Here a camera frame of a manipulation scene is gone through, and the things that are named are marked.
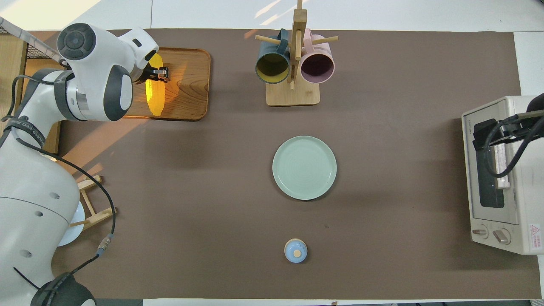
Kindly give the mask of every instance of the mug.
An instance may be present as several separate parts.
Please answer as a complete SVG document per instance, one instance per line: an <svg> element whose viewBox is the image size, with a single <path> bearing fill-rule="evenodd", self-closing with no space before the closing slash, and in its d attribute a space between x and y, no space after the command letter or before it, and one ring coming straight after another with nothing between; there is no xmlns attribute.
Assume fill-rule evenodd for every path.
<svg viewBox="0 0 544 306"><path fill-rule="evenodd" d="M332 60L331 47L328 42L312 45L312 40L324 38L312 35L309 28L304 31L304 47L300 57L300 74L314 84L327 81L335 73L335 62Z"/></svg>
<svg viewBox="0 0 544 306"><path fill-rule="evenodd" d="M263 82L280 83L289 75L288 37L287 30L281 29L278 36L270 36L270 38L280 40L279 45L267 41L261 43L255 72Z"/></svg>

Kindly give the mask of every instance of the mug handle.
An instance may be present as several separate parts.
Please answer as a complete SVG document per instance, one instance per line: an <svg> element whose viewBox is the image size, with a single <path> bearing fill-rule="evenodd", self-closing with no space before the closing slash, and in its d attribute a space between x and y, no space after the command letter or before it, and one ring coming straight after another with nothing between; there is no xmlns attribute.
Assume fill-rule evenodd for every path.
<svg viewBox="0 0 544 306"><path fill-rule="evenodd" d="M277 39L280 41L280 44L277 46L277 52L279 54L284 54L285 50L287 49L287 45L289 41L287 38L289 37L289 33L286 29L281 29L280 33L277 35Z"/></svg>
<svg viewBox="0 0 544 306"><path fill-rule="evenodd" d="M302 40L304 42L304 48L306 49L306 53L312 53L314 51L313 44L312 44L312 31L310 31L310 28L306 28L304 31L304 39Z"/></svg>

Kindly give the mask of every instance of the warning triangle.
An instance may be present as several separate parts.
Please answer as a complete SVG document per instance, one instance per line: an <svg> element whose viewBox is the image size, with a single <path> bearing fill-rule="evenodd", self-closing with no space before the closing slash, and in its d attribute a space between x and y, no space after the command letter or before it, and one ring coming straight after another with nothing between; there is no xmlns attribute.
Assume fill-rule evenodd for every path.
<svg viewBox="0 0 544 306"><path fill-rule="evenodd" d="M531 235L536 234L540 229L534 225L531 225Z"/></svg>

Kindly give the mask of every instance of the blue mug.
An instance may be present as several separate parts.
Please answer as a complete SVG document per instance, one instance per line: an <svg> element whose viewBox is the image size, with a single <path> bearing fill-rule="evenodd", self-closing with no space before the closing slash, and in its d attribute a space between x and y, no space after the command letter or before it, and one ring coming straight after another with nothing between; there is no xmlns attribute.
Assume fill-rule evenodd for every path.
<svg viewBox="0 0 544 306"><path fill-rule="evenodd" d="M280 83L289 75L288 37L287 30L281 29L278 36L270 36L270 38L279 40L279 45L267 41L261 43L255 72L263 82Z"/></svg>

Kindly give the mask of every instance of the mug rack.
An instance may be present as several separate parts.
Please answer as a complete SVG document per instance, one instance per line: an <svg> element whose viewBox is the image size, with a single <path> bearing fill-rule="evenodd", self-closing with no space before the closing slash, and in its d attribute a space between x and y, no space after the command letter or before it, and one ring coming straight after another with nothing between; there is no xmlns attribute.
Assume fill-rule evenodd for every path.
<svg viewBox="0 0 544 306"><path fill-rule="evenodd" d="M307 23L307 10L302 9L302 0L298 0L296 9L293 12L293 27L289 43L289 75L287 79L278 84L266 86L266 97L268 106L303 106L316 105L319 103L319 84L306 81L300 71L300 59L302 46L305 38ZM280 40L255 35L255 39L280 44ZM324 44L337 41L338 36L312 40L312 45Z"/></svg>

